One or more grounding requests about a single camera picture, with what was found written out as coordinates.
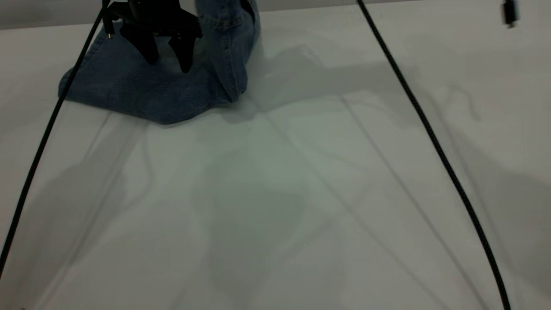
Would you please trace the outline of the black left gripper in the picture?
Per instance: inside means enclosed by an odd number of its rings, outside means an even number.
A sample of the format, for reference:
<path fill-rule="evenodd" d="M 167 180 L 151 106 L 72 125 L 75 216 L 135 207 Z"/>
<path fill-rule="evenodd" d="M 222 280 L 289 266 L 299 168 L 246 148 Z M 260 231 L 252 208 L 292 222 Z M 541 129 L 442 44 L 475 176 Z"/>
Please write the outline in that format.
<path fill-rule="evenodd" d="M 126 0 L 103 2 L 105 33 L 115 34 L 113 21 L 123 20 L 133 26 L 122 26 L 121 35 L 153 65 L 159 58 L 154 35 L 171 37 L 181 71 L 188 73 L 193 64 L 196 38 L 203 37 L 197 16 L 181 8 L 177 0 Z"/>

